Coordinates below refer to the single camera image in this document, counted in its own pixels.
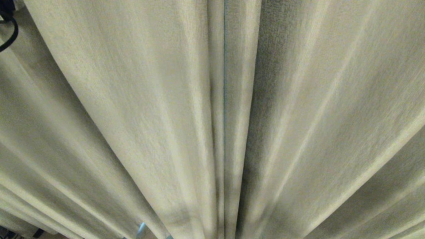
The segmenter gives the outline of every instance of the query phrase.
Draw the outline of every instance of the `beige curtain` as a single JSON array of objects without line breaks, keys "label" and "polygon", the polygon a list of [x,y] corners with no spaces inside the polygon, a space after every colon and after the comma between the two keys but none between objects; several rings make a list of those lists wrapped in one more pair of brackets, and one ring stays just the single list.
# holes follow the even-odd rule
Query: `beige curtain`
[{"label": "beige curtain", "polygon": [[71,239],[425,237],[423,0],[25,3],[0,209]]},{"label": "beige curtain", "polygon": [[0,225],[26,238],[31,238],[38,230],[37,227],[2,209],[0,209]]}]

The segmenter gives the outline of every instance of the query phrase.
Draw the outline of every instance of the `curtain fold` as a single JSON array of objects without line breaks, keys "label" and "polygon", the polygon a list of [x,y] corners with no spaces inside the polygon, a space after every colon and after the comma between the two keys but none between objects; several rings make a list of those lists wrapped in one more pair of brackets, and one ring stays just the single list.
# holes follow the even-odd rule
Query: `curtain fold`
[{"label": "curtain fold", "polygon": [[425,235],[424,1],[25,4],[0,53],[7,218],[70,239]]},{"label": "curtain fold", "polygon": [[34,233],[38,230],[37,227],[1,209],[0,209],[0,225],[7,228],[8,230],[11,230],[15,233],[18,233],[28,238],[31,238],[34,235]]}]

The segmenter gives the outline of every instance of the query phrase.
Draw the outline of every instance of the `cable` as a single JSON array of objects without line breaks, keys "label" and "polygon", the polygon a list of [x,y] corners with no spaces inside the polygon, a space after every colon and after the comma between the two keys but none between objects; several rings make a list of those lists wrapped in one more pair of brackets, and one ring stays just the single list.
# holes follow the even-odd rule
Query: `cable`
[{"label": "cable", "polygon": [[12,45],[12,43],[16,40],[16,38],[18,37],[18,23],[16,22],[16,20],[9,14],[0,11],[0,15],[5,19],[3,21],[0,21],[0,24],[5,24],[8,21],[11,21],[13,23],[14,26],[14,30],[13,30],[13,34],[12,36],[5,42],[3,43],[3,45],[0,46],[0,52],[4,51],[6,48],[8,48],[10,45]]}]

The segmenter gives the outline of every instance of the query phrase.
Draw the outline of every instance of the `fabric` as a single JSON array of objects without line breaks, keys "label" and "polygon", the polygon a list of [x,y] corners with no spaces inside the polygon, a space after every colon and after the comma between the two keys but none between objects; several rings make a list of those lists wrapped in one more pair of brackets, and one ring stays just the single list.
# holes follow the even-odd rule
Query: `fabric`
[{"label": "fabric", "polygon": [[32,238],[37,227],[0,209],[0,225],[26,238]]},{"label": "fabric", "polygon": [[0,209],[69,238],[424,236],[424,1],[25,4]]}]

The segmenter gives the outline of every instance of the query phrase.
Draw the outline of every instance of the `blue object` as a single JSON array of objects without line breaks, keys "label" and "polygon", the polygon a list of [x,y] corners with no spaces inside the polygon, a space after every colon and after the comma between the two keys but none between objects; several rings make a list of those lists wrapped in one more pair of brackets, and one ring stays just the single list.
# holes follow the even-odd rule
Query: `blue object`
[{"label": "blue object", "polygon": [[142,224],[140,224],[139,230],[137,231],[137,235],[136,235],[136,239],[142,239],[143,236],[146,234],[146,223],[142,222]]}]

